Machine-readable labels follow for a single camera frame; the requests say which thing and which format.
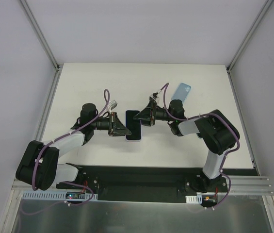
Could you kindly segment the light blue phone case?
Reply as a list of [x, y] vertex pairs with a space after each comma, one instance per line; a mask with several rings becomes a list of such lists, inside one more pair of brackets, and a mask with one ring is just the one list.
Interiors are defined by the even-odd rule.
[[180, 83], [173, 93], [171, 100], [180, 100], [182, 103], [184, 103], [188, 97], [188, 94], [190, 93], [191, 86], [186, 83]]

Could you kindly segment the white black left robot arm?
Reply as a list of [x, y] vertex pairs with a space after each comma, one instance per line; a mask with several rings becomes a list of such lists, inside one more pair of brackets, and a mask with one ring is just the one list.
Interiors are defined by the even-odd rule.
[[16, 170], [16, 179], [30, 184], [34, 191], [47, 190], [53, 183], [62, 181], [67, 181], [74, 189], [81, 188], [84, 177], [76, 167], [58, 164], [59, 158], [89, 142], [95, 130], [107, 130], [108, 135], [114, 136], [117, 121], [116, 112], [99, 116], [94, 104], [84, 104], [69, 132], [47, 143], [33, 140], [27, 145]]

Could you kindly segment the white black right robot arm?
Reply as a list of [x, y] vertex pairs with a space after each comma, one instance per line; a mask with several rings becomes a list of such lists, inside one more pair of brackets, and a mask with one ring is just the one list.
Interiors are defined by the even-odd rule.
[[143, 110], [127, 111], [124, 123], [113, 113], [112, 132], [116, 136], [137, 139], [142, 125], [153, 126], [157, 120], [166, 121], [175, 136], [196, 134], [203, 139], [208, 154], [202, 168], [204, 177], [200, 179], [200, 187], [208, 192], [213, 190], [217, 186], [216, 178], [223, 174], [226, 156], [240, 147], [238, 130], [219, 110], [186, 118], [182, 100], [171, 100], [168, 107], [160, 107], [157, 97], [151, 96]]

